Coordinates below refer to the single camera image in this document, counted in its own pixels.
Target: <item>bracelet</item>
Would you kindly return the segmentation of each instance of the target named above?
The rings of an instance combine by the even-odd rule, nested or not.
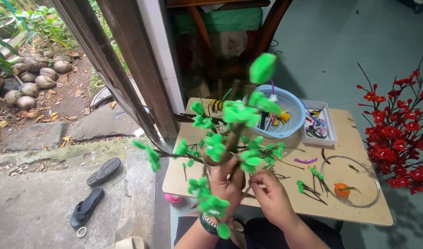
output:
[[[212,235],[218,235],[217,228],[218,225],[211,222],[210,218],[205,216],[202,212],[199,213],[199,221],[201,222],[202,227]]]

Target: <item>concrete floor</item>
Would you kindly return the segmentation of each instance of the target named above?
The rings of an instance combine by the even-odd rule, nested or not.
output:
[[[264,18],[270,7],[264,8]],[[365,109],[358,106],[365,101],[364,92],[356,85],[368,82],[357,63],[371,82],[379,85],[378,94],[386,94],[395,75],[407,77],[419,64],[423,55],[423,12],[414,14],[413,9],[396,0],[295,0],[274,39],[279,44],[270,52],[282,51],[273,77],[275,86],[301,99],[350,111],[365,138],[369,124],[361,116]],[[341,230],[345,247],[423,248],[423,194],[410,195],[408,189],[391,189],[385,183],[382,189],[394,225],[346,222]],[[170,207],[172,242],[177,217],[191,212],[188,202]],[[243,220],[263,215],[252,207],[238,208],[237,214]],[[334,226],[333,220],[323,221]]]
[[[0,248],[102,249],[127,236],[141,236],[153,247],[156,176],[133,139],[149,143],[132,138],[0,156],[0,162],[34,167],[42,159],[49,165],[45,172],[16,176],[0,171]],[[111,157],[119,157],[121,167],[102,185],[104,199],[85,225],[87,235],[78,238],[69,224],[71,214],[91,191],[86,179]],[[159,239],[170,243],[169,237]]]

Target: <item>orange fruit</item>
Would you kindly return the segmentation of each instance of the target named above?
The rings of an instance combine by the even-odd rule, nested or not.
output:
[[[347,184],[336,184],[335,185],[335,194],[339,197],[348,197],[350,195],[350,190],[339,190],[341,188],[348,187]]]

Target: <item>sandal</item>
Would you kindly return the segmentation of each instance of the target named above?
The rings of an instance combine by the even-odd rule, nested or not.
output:
[[[81,201],[75,206],[75,210],[70,218],[70,224],[74,229],[79,229],[85,225],[103,196],[104,190],[101,187],[96,187],[84,201]]]
[[[110,177],[112,177],[120,168],[121,160],[117,157],[110,158],[107,162],[101,166],[99,170],[93,173],[87,178],[87,185],[91,187],[99,186],[105,183]]]

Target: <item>pipe cleaner tree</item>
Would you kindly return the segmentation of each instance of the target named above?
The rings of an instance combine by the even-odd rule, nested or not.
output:
[[[208,180],[210,167],[224,164],[231,159],[233,154],[241,152],[238,163],[236,163],[230,173],[229,179],[231,180],[239,167],[249,174],[254,173],[260,167],[273,170],[271,166],[275,160],[281,160],[283,157],[284,143],[280,142],[276,146],[273,144],[262,146],[263,137],[259,136],[254,140],[250,140],[242,136],[245,128],[254,127],[261,120],[260,111],[275,113],[276,115],[281,114],[281,108],[275,104],[275,95],[266,98],[263,93],[254,92],[257,85],[262,85],[270,80],[274,73],[275,62],[276,56],[267,53],[262,54],[253,62],[249,71],[251,84],[246,100],[224,101],[223,122],[219,121],[218,127],[215,124],[216,117],[206,115],[201,102],[196,101],[190,107],[197,114],[193,119],[192,126],[199,126],[202,129],[210,130],[207,132],[204,140],[201,139],[197,144],[187,145],[185,139],[183,139],[174,153],[170,154],[159,148],[153,141],[152,143],[157,149],[152,149],[149,145],[134,141],[136,147],[147,150],[153,172],[161,168],[159,163],[161,157],[189,158],[187,164],[182,163],[184,173],[185,167],[192,167],[195,161],[203,164],[202,177],[188,180],[188,193],[196,196],[197,207],[200,211],[209,217],[218,219],[219,226],[217,232],[224,239],[230,237],[231,231],[228,225],[220,219],[225,216],[229,202],[220,200],[217,196],[211,194]],[[245,188],[245,181],[244,178],[242,189]]]

